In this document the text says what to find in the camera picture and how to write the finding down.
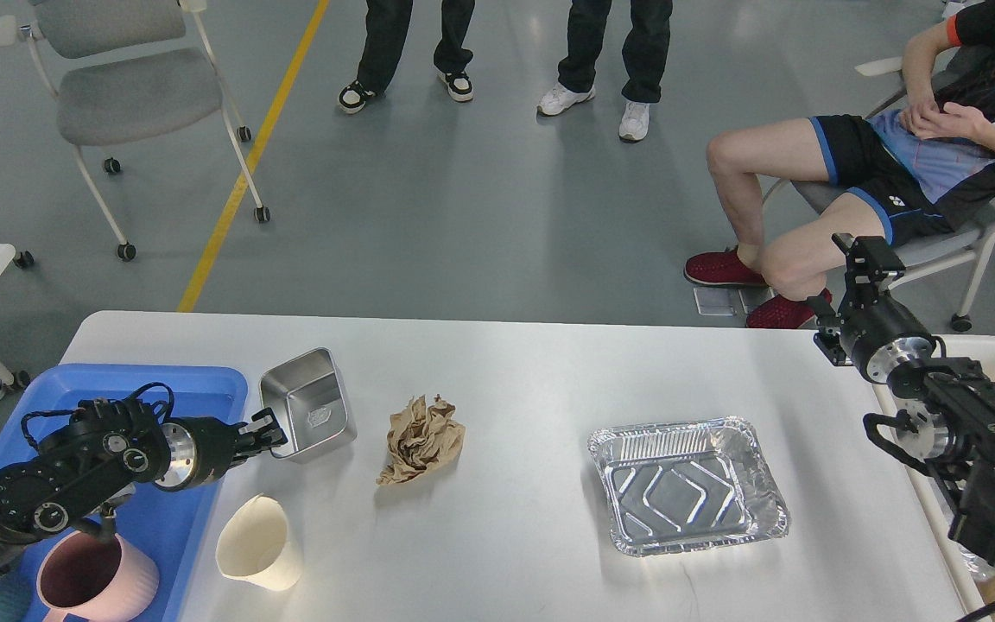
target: hand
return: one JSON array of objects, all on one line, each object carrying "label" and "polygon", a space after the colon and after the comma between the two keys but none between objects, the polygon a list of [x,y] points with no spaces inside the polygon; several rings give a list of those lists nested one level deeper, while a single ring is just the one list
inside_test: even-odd
[{"label": "hand", "polygon": [[901,110],[899,121],[901,127],[909,133],[916,133],[916,126],[919,125],[925,111],[939,111],[939,104],[935,102],[935,95],[928,95],[926,98],[911,99],[907,109]]},{"label": "hand", "polygon": [[912,133],[919,138],[968,138],[980,143],[978,137],[991,130],[982,111],[972,106],[947,102],[943,111],[925,111],[920,121],[913,123]]}]

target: concrete floor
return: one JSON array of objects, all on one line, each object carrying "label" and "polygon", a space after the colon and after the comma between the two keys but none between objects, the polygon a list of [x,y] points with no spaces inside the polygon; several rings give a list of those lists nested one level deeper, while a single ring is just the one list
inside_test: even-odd
[{"label": "concrete floor", "polygon": [[[617,138],[627,3],[616,3],[598,97],[557,118],[538,118],[536,101],[565,54],[569,3],[478,3],[466,40],[477,92],[469,104],[451,101],[435,79],[437,5],[417,4],[394,83],[355,117],[335,99],[355,75],[364,4],[327,5],[257,169],[273,219],[258,225],[245,197],[194,311],[742,326],[698,315],[681,278],[688,256],[733,239],[704,166],[708,139],[868,110],[897,79],[862,79],[854,64],[899,54],[941,8],[679,1],[662,103],[646,141],[628,145]],[[210,3],[206,26],[253,130],[315,8]],[[0,0],[3,13],[32,17],[20,0]],[[45,51],[54,81],[86,64]],[[121,263],[54,120],[24,48],[0,48],[0,241],[38,258],[0,279],[0,358],[33,375],[58,363],[95,311],[176,310],[238,178],[219,115],[111,149],[124,166],[118,177],[100,173],[103,155],[90,150],[98,187],[139,250]],[[770,235],[813,215],[793,193],[769,214]],[[930,276],[897,296],[929,330],[947,332],[967,272]],[[839,294],[840,275],[830,282]],[[995,258],[972,316],[974,332],[995,334]],[[0,426],[15,400],[0,405]]]}]

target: pink mug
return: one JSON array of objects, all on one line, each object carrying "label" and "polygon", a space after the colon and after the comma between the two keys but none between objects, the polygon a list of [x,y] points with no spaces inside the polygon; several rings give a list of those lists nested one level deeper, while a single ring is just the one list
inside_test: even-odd
[{"label": "pink mug", "polygon": [[155,598],[159,571],[141,550],[115,536],[100,543],[83,532],[67,536],[45,555],[36,593],[48,606],[44,622],[68,614],[91,622],[128,622]]}]

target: shorts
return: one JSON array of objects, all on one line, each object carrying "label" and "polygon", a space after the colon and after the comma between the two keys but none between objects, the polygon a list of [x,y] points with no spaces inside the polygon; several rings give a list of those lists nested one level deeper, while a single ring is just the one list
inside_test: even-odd
[{"label": "shorts", "polygon": [[885,149],[881,137],[862,117],[812,117],[809,121],[821,142],[828,182],[848,187],[848,193],[873,208],[890,245],[954,230],[935,212],[920,182]]}]

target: red sneaker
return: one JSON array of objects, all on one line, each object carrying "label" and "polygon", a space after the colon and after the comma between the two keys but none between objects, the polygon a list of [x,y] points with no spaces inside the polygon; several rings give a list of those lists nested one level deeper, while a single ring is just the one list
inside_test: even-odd
[{"label": "red sneaker", "polygon": [[[832,302],[832,292],[824,288],[821,295]],[[782,295],[759,304],[758,308],[747,315],[749,329],[799,329],[812,320],[816,314],[806,302],[790,300]]]},{"label": "red sneaker", "polygon": [[765,288],[766,280],[747,268],[735,255],[735,249],[723,252],[702,252],[686,262],[686,278],[699,286]]}]

